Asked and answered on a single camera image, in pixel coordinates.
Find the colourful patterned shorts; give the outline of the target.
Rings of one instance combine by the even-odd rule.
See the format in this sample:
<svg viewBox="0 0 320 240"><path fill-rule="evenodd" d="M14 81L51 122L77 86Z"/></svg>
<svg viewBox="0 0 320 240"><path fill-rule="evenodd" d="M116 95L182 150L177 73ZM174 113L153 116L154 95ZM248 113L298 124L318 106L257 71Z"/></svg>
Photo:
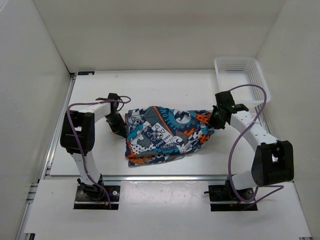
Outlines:
<svg viewBox="0 0 320 240"><path fill-rule="evenodd" d="M171 162L200 150L214 134L210 110L149 106L129 110L125 158L128 166Z"/></svg>

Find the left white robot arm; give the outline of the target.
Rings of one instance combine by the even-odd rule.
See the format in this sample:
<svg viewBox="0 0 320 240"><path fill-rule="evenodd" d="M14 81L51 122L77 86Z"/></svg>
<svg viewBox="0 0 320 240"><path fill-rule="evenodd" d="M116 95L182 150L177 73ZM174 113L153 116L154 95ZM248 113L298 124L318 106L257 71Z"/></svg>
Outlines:
<svg viewBox="0 0 320 240"><path fill-rule="evenodd" d="M60 134L60 145L71 155L80 173L79 183L88 187L87 194L100 200L105 194L103 178L99 172L92 150L96 139L96 123L105 119L111 131L122 138L127 137L127 125L120 110L131 101L128 96L110 93L93 102L70 104L65 112Z"/></svg>

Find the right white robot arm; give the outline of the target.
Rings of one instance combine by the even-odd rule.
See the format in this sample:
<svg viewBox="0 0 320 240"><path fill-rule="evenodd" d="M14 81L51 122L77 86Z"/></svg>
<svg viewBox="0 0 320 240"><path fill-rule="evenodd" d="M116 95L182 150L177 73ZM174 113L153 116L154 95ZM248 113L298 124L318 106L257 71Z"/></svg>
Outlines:
<svg viewBox="0 0 320 240"><path fill-rule="evenodd" d="M230 200L238 199L245 189L265 187L294 178L294 151L288 141L281 141L268 133L244 104L236 104L230 91L215 95L209 126L224 129L226 124L236 129L254 151L252 166L242 173L230 173L224 193Z"/></svg>

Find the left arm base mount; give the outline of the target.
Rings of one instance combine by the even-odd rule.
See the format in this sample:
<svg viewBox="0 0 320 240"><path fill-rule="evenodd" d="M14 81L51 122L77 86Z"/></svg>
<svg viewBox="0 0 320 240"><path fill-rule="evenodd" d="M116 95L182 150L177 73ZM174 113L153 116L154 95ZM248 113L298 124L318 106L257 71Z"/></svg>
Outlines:
<svg viewBox="0 0 320 240"><path fill-rule="evenodd" d="M102 177L98 182L104 190L96 185L84 184L77 179L77 189L73 208L75 210L118 210L121 186L104 185Z"/></svg>

